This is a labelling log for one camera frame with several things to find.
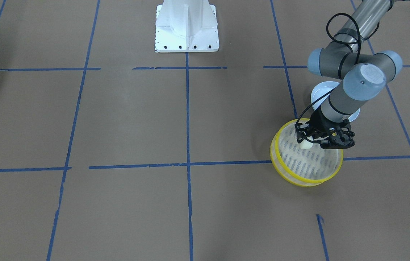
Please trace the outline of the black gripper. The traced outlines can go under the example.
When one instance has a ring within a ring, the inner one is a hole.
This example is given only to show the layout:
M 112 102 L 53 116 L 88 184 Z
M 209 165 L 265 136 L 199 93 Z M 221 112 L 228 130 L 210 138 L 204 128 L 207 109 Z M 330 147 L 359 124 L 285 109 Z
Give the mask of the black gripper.
M 308 123 L 295 123 L 294 127 L 299 144 L 304 141 L 315 144 L 314 139 L 325 139 L 331 132 L 343 128 L 350 129 L 350 122 L 349 119 L 341 119 L 340 122 L 331 121 L 323 114 L 321 109 L 316 109 Z

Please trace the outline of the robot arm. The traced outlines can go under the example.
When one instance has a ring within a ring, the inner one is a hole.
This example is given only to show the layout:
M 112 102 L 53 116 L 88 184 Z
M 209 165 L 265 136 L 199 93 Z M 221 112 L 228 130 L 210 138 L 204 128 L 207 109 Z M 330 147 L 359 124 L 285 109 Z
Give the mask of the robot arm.
M 311 52 L 308 70 L 319 76 L 339 79 L 331 91 L 316 99 L 320 105 L 306 123 L 294 125 L 300 144 L 319 144 L 322 149 L 352 147 L 355 133 L 350 117 L 366 102 L 379 94 L 397 77 L 403 67 L 399 54 L 386 50 L 376 54 L 362 54 L 362 45 L 377 32 L 381 18 L 394 5 L 393 0 L 363 0 L 352 15 L 337 13 L 348 20 L 336 34 L 326 34 L 331 42 L 326 48 Z

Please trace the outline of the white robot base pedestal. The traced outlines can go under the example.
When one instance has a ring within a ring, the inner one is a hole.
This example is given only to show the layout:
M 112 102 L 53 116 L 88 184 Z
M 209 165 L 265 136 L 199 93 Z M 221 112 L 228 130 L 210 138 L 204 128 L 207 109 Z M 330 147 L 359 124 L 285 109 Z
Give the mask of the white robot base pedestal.
M 157 5 L 155 52 L 205 53 L 219 48 L 217 10 L 208 0 L 164 0 Z

